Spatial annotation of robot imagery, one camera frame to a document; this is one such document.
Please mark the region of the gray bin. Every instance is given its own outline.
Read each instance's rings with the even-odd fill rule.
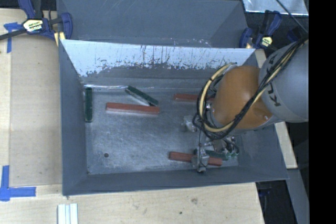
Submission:
[[[196,104],[175,102],[173,95],[198,94],[209,76],[228,62],[256,65],[253,49],[230,48],[225,42],[237,44],[234,40],[239,35],[234,38],[227,33],[232,30],[238,34],[246,27],[240,3],[139,0],[129,2],[127,8],[124,1],[128,0],[58,0],[58,13],[69,12],[74,18],[72,38],[59,44],[63,194],[287,179],[273,125],[239,135],[238,157],[224,161],[222,167],[209,167],[205,174],[199,174],[189,163],[168,159],[170,151],[192,153],[198,141],[198,133],[182,132],[180,128],[184,115],[195,114]],[[142,28],[144,17],[153,18],[154,22],[160,17],[160,14],[146,16],[146,7],[153,3],[156,3],[154,10],[164,9],[164,14],[169,16],[188,16],[197,3],[198,16],[208,23],[200,27],[201,18],[193,14],[192,18],[181,17],[186,23],[183,31],[181,24],[175,29],[168,20],[165,33],[149,26]],[[114,31],[119,27],[114,21],[115,14],[119,14],[119,21],[131,20],[124,10],[134,6],[137,7],[132,12],[133,22],[137,22],[132,24],[135,30]],[[81,28],[80,22],[90,17],[88,13],[92,20]],[[153,21],[148,19],[147,23],[155,25]],[[99,27],[107,22],[108,28]],[[188,43],[193,36],[197,42]],[[211,40],[222,40],[222,43],[213,44]],[[106,113],[107,102],[136,104],[125,93],[128,85],[156,98],[159,114]],[[86,87],[93,89],[91,123],[85,122]]]

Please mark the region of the bin floor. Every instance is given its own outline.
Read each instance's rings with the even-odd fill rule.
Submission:
[[[159,101],[158,115],[106,112],[106,103],[141,104],[125,88],[93,87],[93,121],[86,123],[89,174],[193,169],[190,163],[171,161],[170,151],[192,153],[199,132],[184,132],[183,117],[194,115],[196,102],[173,100],[176,93],[198,94],[200,89],[140,89]],[[236,166],[238,159],[223,161]]]

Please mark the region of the clamp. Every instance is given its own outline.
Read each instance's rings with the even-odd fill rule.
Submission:
[[[63,33],[66,39],[69,39],[72,34],[72,19],[69,13],[62,13],[60,18],[49,20],[43,18],[43,13],[40,9],[41,0],[18,0],[20,9],[27,15],[27,19],[21,24],[19,30],[11,31],[0,36],[0,40],[11,38],[23,33],[29,35],[40,35],[56,41],[57,33],[53,30],[53,25],[57,23],[63,24]]]
[[[273,48],[272,35],[281,24],[282,15],[277,11],[265,11],[262,27],[255,31],[249,27],[245,28],[239,40],[240,48],[266,49]]]

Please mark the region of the blue tape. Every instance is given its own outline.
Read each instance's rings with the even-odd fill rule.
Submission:
[[[9,187],[9,165],[2,167],[0,201],[10,201],[15,197],[35,197],[36,187]]]
[[[13,30],[23,29],[23,26],[18,23],[4,24],[4,27],[9,33],[12,32]],[[7,41],[7,53],[10,53],[11,51],[12,51],[12,38],[10,37],[8,38],[8,41]]]

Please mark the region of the yellow cable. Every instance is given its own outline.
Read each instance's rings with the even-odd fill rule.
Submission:
[[[280,70],[282,69],[283,66],[285,66],[285,64],[290,60],[290,58],[292,57],[292,55],[294,54],[294,50],[291,51],[290,53],[288,53],[287,55],[284,56],[284,58],[282,59],[282,61],[279,63],[279,65],[277,67],[275,67],[275,70],[273,71],[273,73],[270,75],[270,77],[267,79],[266,83],[267,84],[269,81],[271,81],[279,72]],[[208,88],[210,87],[211,83],[218,77],[219,74],[223,73],[230,65],[232,65],[234,63],[229,63],[227,65],[224,65],[223,67],[221,67],[217,72],[215,72],[213,74],[213,76],[207,81],[204,89],[203,89],[203,92],[201,93],[201,98],[199,100],[199,104],[198,104],[198,109],[199,109],[199,112],[200,112],[200,117],[201,119],[203,120],[203,103],[204,103],[204,100],[205,100],[205,96],[207,94],[207,91],[208,91]],[[266,87],[264,87],[258,94],[257,96],[255,97],[253,103],[251,104],[251,106],[258,101],[258,99],[261,97],[261,95],[263,94],[263,92],[266,90]],[[227,130],[228,128],[230,128],[234,123],[234,119],[232,121],[230,121],[228,124],[226,124],[225,126],[221,127],[221,128],[212,128],[210,127],[209,125],[207,125],[206,123],[203,123],[204,124],[204,127],[210,131],[210,132],[213,132],[213,133],[217,133],[217,132],[222,132],[222,131],[225,131]]]

